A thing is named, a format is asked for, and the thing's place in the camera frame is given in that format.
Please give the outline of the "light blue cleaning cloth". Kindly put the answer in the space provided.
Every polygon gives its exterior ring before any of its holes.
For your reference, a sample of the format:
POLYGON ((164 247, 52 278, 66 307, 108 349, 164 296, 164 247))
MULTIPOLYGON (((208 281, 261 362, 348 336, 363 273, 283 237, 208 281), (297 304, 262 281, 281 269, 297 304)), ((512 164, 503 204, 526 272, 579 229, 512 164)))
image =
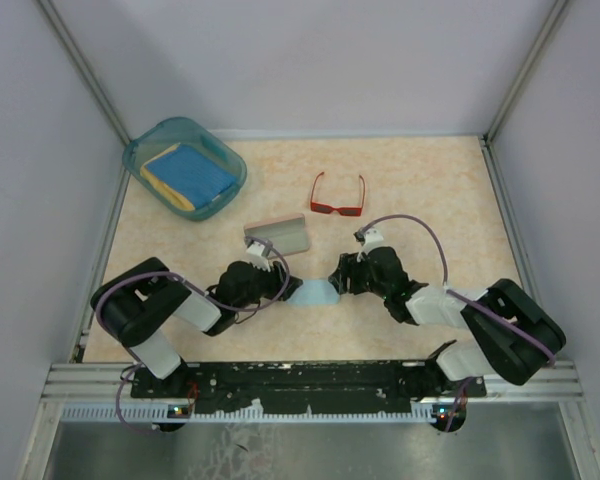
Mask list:
POLYGON ((327 279, 304 280, 302 285, 286 300, 286 303, 299 307, 335 305, 340 294, 327 279))

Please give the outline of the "pink glasses case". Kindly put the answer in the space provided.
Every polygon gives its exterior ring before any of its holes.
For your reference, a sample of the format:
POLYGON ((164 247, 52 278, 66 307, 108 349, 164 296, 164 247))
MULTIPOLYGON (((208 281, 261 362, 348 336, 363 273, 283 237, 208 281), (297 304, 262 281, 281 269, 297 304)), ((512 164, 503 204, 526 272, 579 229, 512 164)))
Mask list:
POLYGON ((267 240, 284 256, 306 252, 310 238, 301 213, 269 218, 244 225, 244 235, 267 240))

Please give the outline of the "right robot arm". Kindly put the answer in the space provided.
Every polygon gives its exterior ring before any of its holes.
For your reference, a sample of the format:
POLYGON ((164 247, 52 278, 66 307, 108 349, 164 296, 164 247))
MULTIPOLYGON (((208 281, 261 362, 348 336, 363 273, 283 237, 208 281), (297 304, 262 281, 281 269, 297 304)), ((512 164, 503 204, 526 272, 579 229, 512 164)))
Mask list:
POLYGON ((475 294, 418 282, 388 246, 342 254, 329 282, 339 294, 378 296, 399 323, 471 333, 471 340, 455 341, 434 355, 426 380, 441 396, 468 377, 490 374, 521 386, 566 345, 563 330, 513 280, 502 278, 475 294))

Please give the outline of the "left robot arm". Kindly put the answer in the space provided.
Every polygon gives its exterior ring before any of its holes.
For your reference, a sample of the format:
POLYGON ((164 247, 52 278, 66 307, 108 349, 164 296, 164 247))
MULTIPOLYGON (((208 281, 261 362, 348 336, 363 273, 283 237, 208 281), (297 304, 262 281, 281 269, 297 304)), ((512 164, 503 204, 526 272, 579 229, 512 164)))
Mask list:
POLYGON ((153 375, 154 387, 174 397, 186 389, 188 373, 161 331, 168 319, 179 318, 207 336, 218 336, 237 324, 241 313, 284 302, 302 285, 280 261, 259 268, 239 260, 202 291, 151 257, 101 286, 90 304, 101 328, 153 375))

